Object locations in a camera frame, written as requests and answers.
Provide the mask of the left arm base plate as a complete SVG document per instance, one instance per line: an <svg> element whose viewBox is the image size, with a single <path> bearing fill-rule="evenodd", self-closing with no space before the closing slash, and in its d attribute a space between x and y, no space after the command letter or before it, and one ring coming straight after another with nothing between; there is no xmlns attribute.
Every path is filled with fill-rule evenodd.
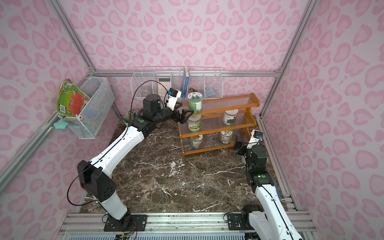
<svg viewBox="0 0 384 240"><path fill-rule="evenodd" d="M145 231L147 225L148 215L128 215L124 216L121 220L116 220L107 214L105 221L104 232L138 232Z"/></svg>

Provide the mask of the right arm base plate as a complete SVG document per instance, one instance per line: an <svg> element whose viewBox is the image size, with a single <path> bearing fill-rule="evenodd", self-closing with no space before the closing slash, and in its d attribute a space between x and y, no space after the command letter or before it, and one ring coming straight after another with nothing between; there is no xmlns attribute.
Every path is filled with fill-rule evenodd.
<svg viewBox="0 0 384 240"><path fill-rule="evenodd" d="M230 231L249 229L249 227L243 221L242 214L225 213L223 219L228 224L228 229Z"/></svg>

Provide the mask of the white label jar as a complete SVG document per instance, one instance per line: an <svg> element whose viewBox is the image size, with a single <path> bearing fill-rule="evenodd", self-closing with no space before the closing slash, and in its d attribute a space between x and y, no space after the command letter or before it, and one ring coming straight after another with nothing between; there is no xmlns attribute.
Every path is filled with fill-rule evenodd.
<svg viewBox="0 0 384 240"><path fill-rule="evenodd" d="M227 126L233 126L236 122L238 113L238 109L224 111L223 123Z"/></svg>
<svg viewBox="0 0 384 240"><path fill-rule="evenodd" d="M241 156L241 161L244 165L246 165L246 156L245 155Z"/></svg>

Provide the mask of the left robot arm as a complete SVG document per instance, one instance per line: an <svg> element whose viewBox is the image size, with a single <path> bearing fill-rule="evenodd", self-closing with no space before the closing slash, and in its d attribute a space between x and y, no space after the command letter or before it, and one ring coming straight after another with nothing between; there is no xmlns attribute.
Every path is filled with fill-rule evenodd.
<svg viewBox="0 0 384 240"><path fill-rule="evenodd" d="M171 95L162 101L159 95L150 94L143 100L143 108L129 122L123 133L104 151L91 159L78 163L77 180L80 186L107 212L116 225L131 222L131 214L118 196L117 185L111 175L123 158L141 143L159 124L168 120L184 124L193 114L193 110L179 111L183 105L178 96Z"/></svg>

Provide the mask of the green label jar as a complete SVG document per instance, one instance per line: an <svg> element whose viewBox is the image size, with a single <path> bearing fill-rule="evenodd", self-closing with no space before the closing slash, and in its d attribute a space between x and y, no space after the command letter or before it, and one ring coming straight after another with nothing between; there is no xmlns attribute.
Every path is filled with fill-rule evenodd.
<svg viewBox="0 0 384 240"><path fill-rule="evenodd" d="M199 92L191 92L188 94L189 109L194 113L200 113L203 110L203 95Z"/></svg>
<svg viewBox="0 0 384 240"><path fill-rule="evenodd" d="M189 117L188 129L191 132L199 132L202 128L202 116L201 115L192 115Z"/></svg>

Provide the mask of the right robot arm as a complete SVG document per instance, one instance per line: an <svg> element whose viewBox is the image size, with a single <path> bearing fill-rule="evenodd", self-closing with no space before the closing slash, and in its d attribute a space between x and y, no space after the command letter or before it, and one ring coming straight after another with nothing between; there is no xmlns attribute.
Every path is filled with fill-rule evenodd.
<svg viewBox="0 0 384 240"><path fill-rule="evenodd" d="M266 169L267 149L259 144L236 142L234 149L245 160L247 183L261 206L243 207L243 221L261 240L301 240L289 219L273 179Z"/></svg>

